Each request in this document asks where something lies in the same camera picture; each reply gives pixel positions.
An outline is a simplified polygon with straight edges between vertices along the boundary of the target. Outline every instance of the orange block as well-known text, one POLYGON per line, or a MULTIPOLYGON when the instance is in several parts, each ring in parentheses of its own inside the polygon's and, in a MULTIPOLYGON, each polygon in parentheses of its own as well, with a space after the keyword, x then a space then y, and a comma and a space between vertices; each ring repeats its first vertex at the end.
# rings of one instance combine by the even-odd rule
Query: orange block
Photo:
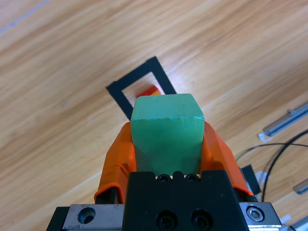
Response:
POLYGON ((149 96, 149 95, 161 95, 161 93, 156 86, 152 86, 148 90, 146 90, 143 93, 137 95, 137 98, 140 97, 140 96, 149 96))

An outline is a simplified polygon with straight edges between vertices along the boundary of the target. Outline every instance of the green cube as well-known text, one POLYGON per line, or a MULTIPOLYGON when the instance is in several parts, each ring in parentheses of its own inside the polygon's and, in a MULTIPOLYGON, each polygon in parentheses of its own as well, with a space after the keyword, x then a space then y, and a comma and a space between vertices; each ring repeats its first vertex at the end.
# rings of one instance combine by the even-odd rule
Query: green cube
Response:
POLYGON ((139 97, 131 117, 137 170, 199 174, 204 125, 191 94, 139 97))

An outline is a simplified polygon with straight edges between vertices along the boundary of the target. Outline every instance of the black tape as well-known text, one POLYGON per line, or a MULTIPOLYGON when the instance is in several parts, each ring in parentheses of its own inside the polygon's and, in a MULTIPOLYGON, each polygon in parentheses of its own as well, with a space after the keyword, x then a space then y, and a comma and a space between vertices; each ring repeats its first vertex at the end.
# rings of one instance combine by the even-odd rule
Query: black tape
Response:
POLYGON ((145 63, 138 66, 136 69, 129 72, 118 81, 115 81, 106 87, 110 95, 114 98, 129 120, 131 119, 133 107, 125 97, 122 90, 150 72, 153 73, 157 82, 166 95, 176 94, 176 91, 174 90, 171 82, 169 81, 156 57, 147 60, 145 63))
POLYGON ((246 179, 246 181, 248 182, 251 191, 253 192, 254 195, 257 195, 258 193, 261 192, 261 189, 259 187, 259 183, 256 179, 254 170, 252 169, 251 165, 248 165, 246 167, 242 168, 242 173, 246 179))

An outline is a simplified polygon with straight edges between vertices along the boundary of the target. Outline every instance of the screw hole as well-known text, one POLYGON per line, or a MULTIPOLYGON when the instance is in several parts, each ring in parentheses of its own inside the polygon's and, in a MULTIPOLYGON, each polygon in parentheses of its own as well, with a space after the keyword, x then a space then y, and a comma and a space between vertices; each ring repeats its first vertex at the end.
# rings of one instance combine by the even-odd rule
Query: screw hole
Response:
POLYGON ((171 177, 167 174, 161 174, 157 177, 157 181, 161 183, 166 183, 166 182, 171 181, 171 177))
POLYGON ((207 231, 213 225, 213 220, 211 215, 202 209, 197 209, 192 213, 192 224, 199 231, 207 231))
POLYGON ((160 212, 157 215, 156 221, 161 231, 172 231, 178 223, 176 215, 168 210, 160 212))
POLYGON ((191 182, 197 182, 200 180, 200 178, 198 177, 198 175, 196 174, 188 174, 186 177, 185 177, 185 180, 189 183, 191 182))
POLYGON ((93 208, 84 208, 78 214, 78 221, 81 224, 89 224, 95 218, 95 210, 93 208))

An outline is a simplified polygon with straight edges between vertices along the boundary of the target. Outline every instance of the black screw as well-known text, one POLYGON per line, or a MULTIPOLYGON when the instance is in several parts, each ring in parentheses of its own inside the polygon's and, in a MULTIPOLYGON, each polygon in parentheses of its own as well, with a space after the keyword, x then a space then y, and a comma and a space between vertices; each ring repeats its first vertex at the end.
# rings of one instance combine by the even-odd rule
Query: black screw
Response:
POLYGON ((177 217, 174 213, 165 210, 157 215, 157 226, 161 231, 172 231, 177 225, 177 217))
POLYGON ((199 231, 207 231, 212 227, 213 220, 208 212, 202 209, 198 209, 192 214, 192 224, 199 231))
POLYGON ((185 177, 185 180, 187 182, 197 182, 200 180, 200 178, 198 177, 198 175, 196 174, 188 174, 186 177, 185 177))
POLYGON ((166 182, 171 181, 171 177, 167 174, 161 174, 157 177, 157 181, 166 183, 166 182))

